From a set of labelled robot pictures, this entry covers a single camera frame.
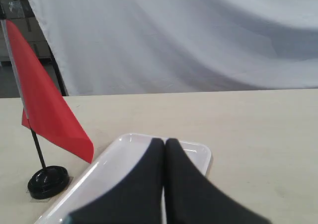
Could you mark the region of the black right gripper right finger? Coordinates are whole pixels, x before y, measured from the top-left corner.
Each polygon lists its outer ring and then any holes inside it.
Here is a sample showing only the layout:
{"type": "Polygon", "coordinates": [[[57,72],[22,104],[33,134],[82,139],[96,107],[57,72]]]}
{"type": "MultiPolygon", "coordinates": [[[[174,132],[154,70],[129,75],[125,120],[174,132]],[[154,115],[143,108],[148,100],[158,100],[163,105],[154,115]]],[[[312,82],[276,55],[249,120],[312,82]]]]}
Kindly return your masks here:
{"type": "Polygon", "coordinates": [[[164,198],[169,224],[268,224],[212,184],[177,139],[165,143],[164,198]]]}

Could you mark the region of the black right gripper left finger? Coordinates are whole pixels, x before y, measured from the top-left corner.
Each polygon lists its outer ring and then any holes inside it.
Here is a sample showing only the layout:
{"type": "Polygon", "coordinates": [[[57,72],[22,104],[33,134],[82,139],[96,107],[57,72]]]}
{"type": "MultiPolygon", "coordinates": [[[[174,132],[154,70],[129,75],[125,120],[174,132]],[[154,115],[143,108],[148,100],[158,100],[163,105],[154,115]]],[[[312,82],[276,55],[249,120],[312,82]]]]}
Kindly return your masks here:
{"type": "Polygon", "coordinates": [[[71,212],[69,224],[160,224],[164,142],[153,138],[134,168],[96,200],[71,212]]]}

